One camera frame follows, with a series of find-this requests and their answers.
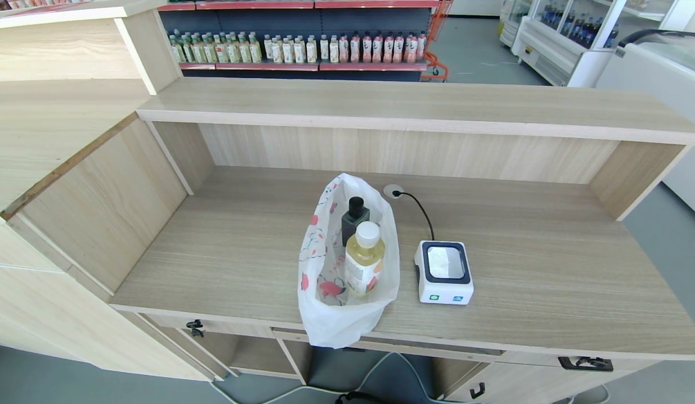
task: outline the cabinet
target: cabinet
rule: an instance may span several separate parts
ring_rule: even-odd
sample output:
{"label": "cabinet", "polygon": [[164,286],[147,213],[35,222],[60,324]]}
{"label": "cabinet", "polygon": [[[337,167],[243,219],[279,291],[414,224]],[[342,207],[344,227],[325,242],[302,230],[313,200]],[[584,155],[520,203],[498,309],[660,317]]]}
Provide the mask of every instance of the cabinet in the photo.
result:
{"label": "cabinet", "polygon": [[631,372],[575,371],[557,366],[512,363],[482,364],[466,374],[462,384],[458,383],[447,391],[445,399],[483,404],[543,404],[573,396]]}

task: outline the wooden counter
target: wooden counter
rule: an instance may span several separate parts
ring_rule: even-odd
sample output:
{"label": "wooden counter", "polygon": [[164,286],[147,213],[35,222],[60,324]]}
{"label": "wooden counter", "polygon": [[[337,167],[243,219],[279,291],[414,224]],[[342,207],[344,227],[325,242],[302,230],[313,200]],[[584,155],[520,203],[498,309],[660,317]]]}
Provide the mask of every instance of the wooden counter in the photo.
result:
{"label": "wooden counter", "polygon": [[[176,210],[111,304],[302,328],[297,251],[320,190],[337,174],[216,168]],[[398,183],[415,194],[437,238],[466,244],[475,279],[466,306],[421,304],[412,257],[429,229],[414,202],[391,200],[401,284],[372,337],[695,359],[693,323],[588,186],[358,175],[376,189]]]}

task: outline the juice bottle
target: juice bottle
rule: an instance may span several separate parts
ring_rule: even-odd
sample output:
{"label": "juice bottle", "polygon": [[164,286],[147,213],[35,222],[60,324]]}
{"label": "juice bottle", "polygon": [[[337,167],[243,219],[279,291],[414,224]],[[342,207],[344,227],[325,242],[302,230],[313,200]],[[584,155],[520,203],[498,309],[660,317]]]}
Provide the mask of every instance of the juice bottle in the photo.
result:
{"label": "juice bottle", "polygon": [[373,222],[362,222],[355,235],[347,240],[345,248],[345,281],[357,296],[372,291],[383,269],[385,241],[380,238],[380,227]]}

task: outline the black handle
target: black handle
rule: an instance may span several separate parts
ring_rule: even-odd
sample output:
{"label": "black handle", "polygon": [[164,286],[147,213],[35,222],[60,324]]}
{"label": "black handle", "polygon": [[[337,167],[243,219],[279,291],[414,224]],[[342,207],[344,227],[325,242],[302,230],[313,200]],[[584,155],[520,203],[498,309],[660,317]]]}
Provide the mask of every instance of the black handle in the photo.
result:
{"label": "black handle", "polygon": [[198,328],[203,328],[203,324],[200,320],[196,319],[193,322],[189,322],[185,327],[190,328],[190,335],[193,335],[193,337],[205,337],[205,333],[198,330]]}
{"label": "black handle", "polygon": [[569,356],[559,356],[558,360],[559,365],[562,365],[566,370],[614,371],[611,361],[602,358],[579,356],[579,359],[572,363]]}
{"label": "black handle", "polygon": [[480,391],[475,392],[475,389],[470,389],[470,396],[472,396],[473,400],[482,394],[484,394],[484,382],[480,382]]}

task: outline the plastic bag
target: plastic bag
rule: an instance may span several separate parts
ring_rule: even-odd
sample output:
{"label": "plastic bag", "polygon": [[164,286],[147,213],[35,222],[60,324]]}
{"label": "plastic bag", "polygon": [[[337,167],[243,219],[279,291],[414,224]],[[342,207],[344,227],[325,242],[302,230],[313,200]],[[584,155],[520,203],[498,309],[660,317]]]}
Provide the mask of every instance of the plastic bag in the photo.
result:
{"label": "plastic bag", "polygon": [[[365,200],[370,221],[380,225],[385,257],[379,281],[365,297],[344,281],[342,215],[353,196]],[[363,179],[340,174],[320,196],[300,249],[298,304],[311,345],[344,348],[378,324],[399,290],[399,245],[392,207]]]}

